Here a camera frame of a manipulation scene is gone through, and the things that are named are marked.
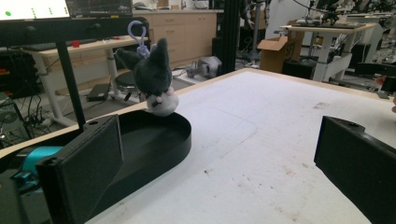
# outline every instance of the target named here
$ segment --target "cabinet drawer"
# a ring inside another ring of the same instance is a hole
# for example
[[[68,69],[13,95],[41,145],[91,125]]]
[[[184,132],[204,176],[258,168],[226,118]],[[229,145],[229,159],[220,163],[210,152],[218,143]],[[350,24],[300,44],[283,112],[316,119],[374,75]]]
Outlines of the cabinet drawer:
[[[154,41],[166,38],[168,44],[183,43],[185,39],[184,25],[155,26]]]
[[[184,44],[168,45],[168,54],[170,63],[182,61],[186,58],[186,49]]]
[[[186,24],[196,23],[216,23],[215,13],[189,14],[184,15]]]
[[[162,14],[152,15],[152,25],[175,25],[184,24],[184,15]]]

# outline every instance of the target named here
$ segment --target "box flap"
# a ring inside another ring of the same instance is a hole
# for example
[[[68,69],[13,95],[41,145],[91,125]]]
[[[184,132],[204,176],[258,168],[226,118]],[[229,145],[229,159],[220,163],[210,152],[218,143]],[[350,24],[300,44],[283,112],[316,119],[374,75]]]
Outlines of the box flap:
[[[260,42],[258,49],[281,50],[283,46],[286,45],[287,42],[288,42],[287,36],[264,39]]]

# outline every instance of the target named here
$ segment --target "gray plush toy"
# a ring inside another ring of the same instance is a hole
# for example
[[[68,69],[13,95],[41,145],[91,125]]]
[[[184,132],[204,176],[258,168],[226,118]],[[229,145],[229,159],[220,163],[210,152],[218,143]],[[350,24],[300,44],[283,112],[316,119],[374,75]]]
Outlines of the gray plush toy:
[[[125,49],[117,49],[115,56],[134,71],[134,83],[146,99],[149,112],[165,117],[176,110],[178,98],[171,86],[172,71],[166,39],[160,39],[153,45],[147,58]]]

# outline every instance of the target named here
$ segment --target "open cardboard box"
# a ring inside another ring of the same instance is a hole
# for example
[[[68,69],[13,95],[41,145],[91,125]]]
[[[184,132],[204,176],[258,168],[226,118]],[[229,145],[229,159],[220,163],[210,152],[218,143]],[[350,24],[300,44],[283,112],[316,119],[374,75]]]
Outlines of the open cardboard box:
[[[304,32],[289,31],[288,36],[264,39],[258,49],[262,50],[260,69],[282,73],[283,62],[299,61]]]

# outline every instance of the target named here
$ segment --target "white desk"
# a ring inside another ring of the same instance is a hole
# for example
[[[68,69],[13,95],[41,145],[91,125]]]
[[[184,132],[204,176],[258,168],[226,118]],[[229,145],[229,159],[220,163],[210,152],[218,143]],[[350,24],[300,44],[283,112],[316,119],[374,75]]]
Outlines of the white desk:
[[[318,57],[318,63],[315,68],[313,80],[315,81],[329,81],[329,77],[337,75],[336,79],[343,79],[343,75],[349,66],[352,57],[351,50],[355,44],[355,36],[358,32],[367,31],[375,27],[375,23],[367,23],[365,26],[356,29],[337,29],[337,28],[319,28],[319,27],[299,27],[299,26],[281,26],[281,28],[288,31],[300,32],[314,32],[323,36],[322,48]],[[339,36],[346,35],[346,44],[342,52],[342,58],[334,60],[332,63],[327,63],[329,57],[332,39]]]
[[[369,223],[313,159],[324,115],[396,147],[390,100],[253,69],[177,94],[191,153],[88,223]]]
[[[136,44],[136,41],[128,36],[120,40],[110,39],[107,41],[97,41],[95,43],[80,45],[79,48],[68,47],[67,49],[69,55],[93,51],[93,50],[99,50],[99,49],[105,50],[107,55],[108,73],[111,75],[113,81],[113,90],[110,94],[112,94],[112,96],[114,97],[123,99],[124,96],[120,95],[120,91],[117,89],[117,84],[114,82],[114,79],[117,77],[117,67],[113,55],[113,49],[128,45],[133,45],[133,44]],[[50,73],[48,72],[46,65],[44,64],[44,58],[57,56],[58,50],[50,49],[44,51],[26,51],[26,52],[31,54],[35,59],[35,66],[37,68],[37,72],[40,75],[40,79],[43,83],[43,88],[49,98],[49,105],[53,113],[53,120],[65,126],[71,126],[73,124],[76,124],[73,120],[63,116],[62,110],[57,103],[55,91],[52,88],[52,84],[50,83],[49,80]]]

